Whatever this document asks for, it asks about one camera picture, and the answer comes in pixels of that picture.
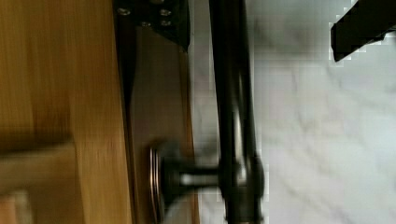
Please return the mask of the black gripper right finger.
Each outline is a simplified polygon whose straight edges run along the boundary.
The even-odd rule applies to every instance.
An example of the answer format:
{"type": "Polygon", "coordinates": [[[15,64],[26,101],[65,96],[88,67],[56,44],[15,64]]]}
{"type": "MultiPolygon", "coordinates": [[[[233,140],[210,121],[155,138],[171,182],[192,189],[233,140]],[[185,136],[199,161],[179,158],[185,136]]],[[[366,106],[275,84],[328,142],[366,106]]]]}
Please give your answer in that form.
{"type": "Polygon", "coordinates": [[[396,0],[358,0],[331,29],[333,58],[339,62],[354,51],[382,41],[395,31],[396,0]]]}

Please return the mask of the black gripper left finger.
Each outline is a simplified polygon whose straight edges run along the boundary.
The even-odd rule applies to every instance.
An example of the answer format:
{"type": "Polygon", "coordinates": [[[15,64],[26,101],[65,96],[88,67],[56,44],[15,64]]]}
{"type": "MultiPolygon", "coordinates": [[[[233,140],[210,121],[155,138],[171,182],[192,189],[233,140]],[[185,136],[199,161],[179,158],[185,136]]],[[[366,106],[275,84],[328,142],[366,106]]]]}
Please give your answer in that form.
{"type": "Polygon", "coordinates": [[[188,50],[191,42],[188,0],[114,0],[114,8],[132,25],[151,28],[188,50]]]}

